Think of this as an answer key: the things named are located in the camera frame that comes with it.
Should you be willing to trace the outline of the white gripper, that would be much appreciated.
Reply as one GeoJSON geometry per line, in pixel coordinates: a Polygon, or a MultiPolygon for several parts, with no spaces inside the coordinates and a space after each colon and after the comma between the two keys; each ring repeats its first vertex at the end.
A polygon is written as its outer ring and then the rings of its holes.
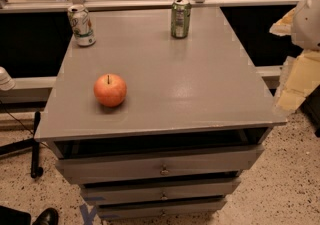
{"type": "Polygon", "coordinates": [[[300,0],[295,9],[272,24],[269,32],[291,35],[295,45],[308,49],[297,58],[286,59],[276,90],[275,108],[293,113],[320,85],[320,0],[300,0]]]}

